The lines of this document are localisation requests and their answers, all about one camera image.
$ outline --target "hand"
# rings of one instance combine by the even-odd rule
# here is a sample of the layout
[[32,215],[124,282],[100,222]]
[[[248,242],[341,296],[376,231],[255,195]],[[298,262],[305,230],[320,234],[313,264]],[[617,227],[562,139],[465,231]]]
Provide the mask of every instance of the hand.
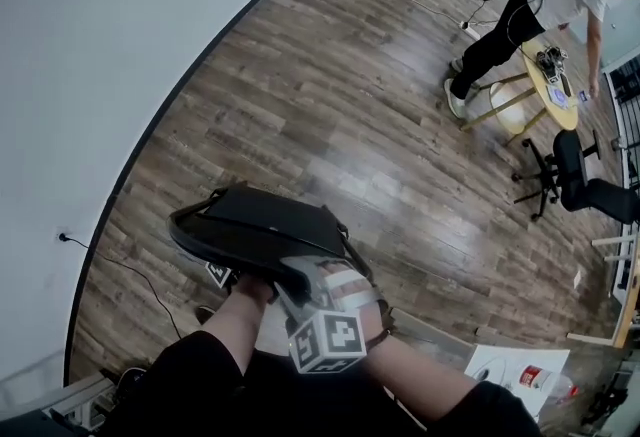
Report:
[[[320,269],[322,275],[327,277],[332,273],[341,272],[347,270],[348,267],[339,264],[332,263],[324,266]],[[343,298],[353,293],[359,293],[371,289],[371,284],[368,280],[362,278],[357,281],[349,282],[344,286],[340,286],[331,291],[333,298]],[[360,323],[362,324],[362,333],[364,334],[364,340],[369,341],[378,336],[384,329],[382,327],[382,316],[380,315],[380,307],[377,302],[371,302],[370,304],[360,307]]]
[[266,304],[273,298],[273,290],[266,282],[247,273],[240,276],[238,283],[231,288],[231,291],[242,293],[260,304]]
[[598,97],[600,92],[600,82],[598,81],[598,76],[591,76],[589,78],[589,95],[592,98]]

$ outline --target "floor plank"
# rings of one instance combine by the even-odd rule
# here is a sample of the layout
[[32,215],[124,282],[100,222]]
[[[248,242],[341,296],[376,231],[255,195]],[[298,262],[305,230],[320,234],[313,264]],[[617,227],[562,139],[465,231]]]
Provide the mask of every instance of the floor plank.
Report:
[[[458,21],[477,6],[420,1]],[[489,2],[476,19],[496,19],[504,4]],[[546,39],[569,52],[574,89],[586,88],[584,46],[558,31]],[[613,328],[611,272],[589,243],[618,226],[559,204],[533,224],[535,202],[512,205],[534,186],[514,185],[510,176],[533,168],[533,159],[517,142],[504,147],[496,122],[460,132],[443,99],[448,62],[469,41],[452,21],[407,0],[262,0],[162,119],[98,250],[149,276],[188,333],[196,328],[192,309],[217,307],[224,293],[173,245],[166,218],[215,187],[247,180],[327,204],[389,302],[407,313],[471,342],[488,326],[532,345],[568,346],[583,370],[608,371],[619,353],[564,336]],[[484,81],[521,71],[516,55]],[[613,109],[601,87],[605,93],[580,109],[578,131],[588,144],[596,129],[604,145],[601,162],[588,159],[590,175],[619,181],[606,145],[616,136]],[[533,115],[540,103],[530,99]],[[544,120],[529,136],[548,151],[557,132]],[[583,281],[574,290],[579,268]],[[150,362],[175,339],[144,279],[97,257],[76,324],[72,378]],[[560,426],[551,414],[548,428]]]

